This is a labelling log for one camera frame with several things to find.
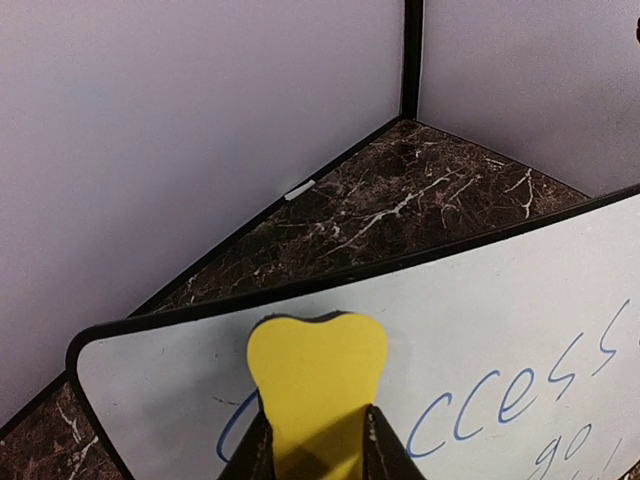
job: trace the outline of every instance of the blue marker line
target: blue marker line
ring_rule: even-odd
[[[231,432],[231,429],[240,418],[240,415],[243,414],[243,412],[249,407],[249,405],[251,405],[251,402],[253,402],[257,398],[257,396],[258,396],[258,390],[256,389],[253,392],[251,392],[251,395],[249,395],[245,399],[245,401],[240,404],[238,409],[235,412],[233,412],[233,415],[231,415],[231,418],[229,418],[229,421],[222,429],[222,433],[220,433],[220,438],[218,438],[218,443],[216,443],[216,453],[218,454],[218,458],[220,458],[220,460],[222,460],[225,463],[229,463],[229,459],[225,456],[224,452],[222,451],[222,447],[224,446],[224,442],[227,439],[227,435],[229,435],[229,432]]]

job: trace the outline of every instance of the yellow object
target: yellow object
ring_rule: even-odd
[[[258,325],[249,369],[273,428],[277,480],[360,480],[364,412],[374,403],[387,337],[370,317],[278,317]]]

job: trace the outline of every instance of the black vertical strip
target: black vertical strip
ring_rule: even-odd
[[[402,65],[402,105],[400,107],[400,116],[410,120],[415,120],[418,116],[423,24],[424,0],[405,0],[404,59]]]

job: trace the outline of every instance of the whiteboard black frame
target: whiteboard black frame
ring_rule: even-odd
[[[503,240],[598,210],[602,207],[612,205],[616,202],[637,195],[640,195],[640,185],[635,185],[609,195],[587,200],[579,205],[569,207],[552,214],[540,216],[533,220],[519,222],[506,228],[490,231],[488,233],[476,235],[465,240],[422,252],[390,258],[373,264],[335,272],[329,275],[312,277],[299,282],[285,284],[250,294],[232,296],[211,303],[180,308],[164,313],[142,315],[139,317],[127,318],[125,320],[90,327],[76,335],[67,350],[66,368],[71,388],[87,415],[91,426],[94,428],[98,439],[122,476],[127,480],[135,480],[135,477],[131,474],[128,467],[118,454],[115,446],[109,439],[107,432],[100,423],[100,420],[98,419],[80,384],[80,378],[78,375],[78,358],[82,349],[89,343],[110,337],[129,335],[132,333],[195,322],[204,318],[211,318],[242,310],[248,310],[274,302],[289,300],[295,297],[360,282],[380,275],[404,270],[416,265],[426,264],[493,243],[501,242]]]

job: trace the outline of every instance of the brown marble surface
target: brown marble surface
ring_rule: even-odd
[[[585,198],[519,163],[403,121],[284,205],[157,310],[424,250]],[[0,480],[120,478],[68,384],[0,442]]]

